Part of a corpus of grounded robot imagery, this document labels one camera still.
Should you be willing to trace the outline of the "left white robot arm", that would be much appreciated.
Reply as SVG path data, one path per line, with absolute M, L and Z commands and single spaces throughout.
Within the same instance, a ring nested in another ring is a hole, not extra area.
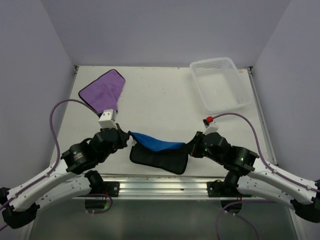
M 75 197 L 110 199 L 101 175 L 94 168 L 130 138 L 120 126 L 102 128 L 92 138 L 72 145 L 60 160 L 15 188 L 0 189 L 1 214 L 7 227 L 18 229 L 31 223 L 47 207 Z

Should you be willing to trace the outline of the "blue towel black trim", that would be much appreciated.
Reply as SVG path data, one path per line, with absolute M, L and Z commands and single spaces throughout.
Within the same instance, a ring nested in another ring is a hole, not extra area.
M 131 162 L 182 175 L 188 164 L 188 152 L 183 142 L 163 141 L 138 132 L 131 132 L 135 141 L 131 147 Z

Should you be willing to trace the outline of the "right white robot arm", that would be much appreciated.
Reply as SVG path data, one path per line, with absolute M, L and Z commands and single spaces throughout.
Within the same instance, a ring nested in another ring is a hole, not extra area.
M 227 170 L 223 181 L 210 188 L 228 197 L 255 196 L 281 203 L 294 210 L 300 218 L 320 221 L 320 182 L 307 180 L 271 164 L 257 153 L 231 145 L 219 133 L 204 135 L 197 132 L 186 144 L 187 153 L 194 158 L 206 157 Z

